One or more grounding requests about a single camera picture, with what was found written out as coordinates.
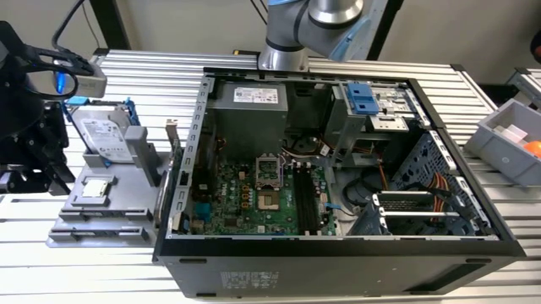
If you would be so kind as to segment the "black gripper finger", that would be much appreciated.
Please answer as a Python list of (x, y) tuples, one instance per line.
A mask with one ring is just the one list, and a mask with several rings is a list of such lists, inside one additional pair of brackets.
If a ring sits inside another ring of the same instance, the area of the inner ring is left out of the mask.
[(46, 165), (1, 164), (1, 194), (45, 193), (52, 183)]
[(42, 114), (30, 128), (29, 150), (37, 161), (37, 169), (49, 179), (50, 195), (68, 195), (68, 184), (74, 176), (66, 166), (62, 149), (68, 147), (68, 135), (60, 103), (45, 103)]

